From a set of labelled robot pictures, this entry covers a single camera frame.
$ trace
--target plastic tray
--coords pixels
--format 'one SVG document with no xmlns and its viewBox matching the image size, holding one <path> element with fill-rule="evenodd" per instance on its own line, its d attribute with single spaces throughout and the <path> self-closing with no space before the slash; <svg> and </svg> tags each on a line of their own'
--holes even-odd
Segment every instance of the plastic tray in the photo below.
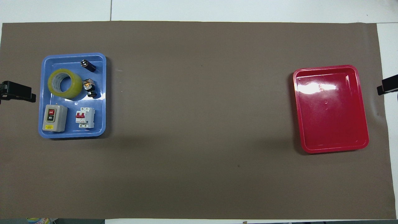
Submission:
<svg viewBox="0 0 398 224">
<path fill-rule="evenodd" d="M 80 65 L 86 59 L 96 66 L 92 73 Z M 57 69 L 69 69 L 78 74 L 82 80 L 92 79 L 96 85 L 97 96 L 91 98 L 82 89 L 81 93 L 68 100 L 51 94 L 47 87 L 47 81 L 51 73 Z M 61 90 L 65 91 L 70 86 L 70 79 L 66 78 L 61 82 Z M 40 106 L 39 106 L 39 134 L 43 138 L 76 138 L 93 137 L 101 135 L 106 128 L 106 57 L 101 53 L 83 53 L 70 55 L 50 55 L 44 58 L 41 65 L 40 82 Z M 43 131 L 43 117 L 47 104 L 59 104 L 68 107 L 65 131 L 49 132 Z M 94 128 L 79 128 L 75 122 L 76 111 L 80 107 L 91 107 L 96 110 L 94 115 Z"/>
<path fill-rule="evenodd" d="M 358 70 L 352 65 L 293 74 L 301 145 L 308 153 L 361 149 L 369 136 Z"/>
</svg>

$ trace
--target table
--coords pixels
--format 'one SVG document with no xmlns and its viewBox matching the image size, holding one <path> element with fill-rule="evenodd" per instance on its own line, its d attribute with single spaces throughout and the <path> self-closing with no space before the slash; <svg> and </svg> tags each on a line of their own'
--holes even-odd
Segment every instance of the table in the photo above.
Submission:
<svg viewBox="0 0 398 224">
<path fill-rule="evenodd" d="M 51 10 L 44 11 L 51 5 Z M 68 3 L 39 3 L 25 1 L 2 1 L 0 22 L 60 22 L 60 21 L 108 21 L 108 20 L 170 20 L 170 21 L 221 21 L 221 22 L 329 22 L 378 23 L 380 55 L 383 78 L 398 71 L 398 3 L 395 1 L 184 1 L 156 2 L 101 0 L 87 10 L 79 1 Z M 398 191 L 398 119 L 397 94 L 385 96 L 388 122 L 390 156 L 394 191 Z M 241 220 L 212 220 L 215 223 L 239 223 Z"/>
</svg>

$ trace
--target red tray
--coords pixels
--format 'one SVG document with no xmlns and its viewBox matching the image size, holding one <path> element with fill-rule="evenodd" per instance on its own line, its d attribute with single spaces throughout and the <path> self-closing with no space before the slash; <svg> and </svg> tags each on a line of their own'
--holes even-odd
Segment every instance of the red tray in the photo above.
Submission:
<svg viewBox="0 0 398 224">
<path fill-rule="evenodd" d="M 358 70 L 352 65 L 293 74 L 301 146 L 308 153 L 347 151 L 369 143 Z"/>
</svg>

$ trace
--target black electrical component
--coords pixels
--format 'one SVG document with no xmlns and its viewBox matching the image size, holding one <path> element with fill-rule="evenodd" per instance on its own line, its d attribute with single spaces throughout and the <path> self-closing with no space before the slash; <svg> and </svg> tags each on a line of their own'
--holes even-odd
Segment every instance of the black electrical component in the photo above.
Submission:
<svg viewBox="0 0 398 224">
<path fill-rule="evenodd" d="M 84 90 L 87 91 L 87 96 L 89 96 L 89 97 L 97 96 L 97 92 L 95 91 L 96 85 L 92 79 L 83 80 L 83 87 L 84 87 Z"/>
<path fill-rule="evenodd" d="M 83 68 L 89 70 L 90 72 L 94 72 L 96 70 L 96 67 L 86 59 L 83 59 L 82 62 L 80 62 L 80 64 L 82 65 Z"/>
</svg>

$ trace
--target black clamp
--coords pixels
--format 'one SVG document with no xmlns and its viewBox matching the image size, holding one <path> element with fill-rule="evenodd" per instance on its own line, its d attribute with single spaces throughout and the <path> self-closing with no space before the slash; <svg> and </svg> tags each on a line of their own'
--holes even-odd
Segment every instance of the black clamp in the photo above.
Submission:
<svg viewBox="0 0 398 224">
<path fill-rule="evenodd" d="M 381 86 L 377 87 L 377 94 L 379 96 L 389 92 L 398 92 L 398 75 L 383 79 Z"/>
<path fill-rule="evenodd" d="M 36 102 L 36 94 L 32 93 L 32 88 L 11 81 L 4 81 L 0 85 L 1 100 L 25 100 Z"/>
</svg>

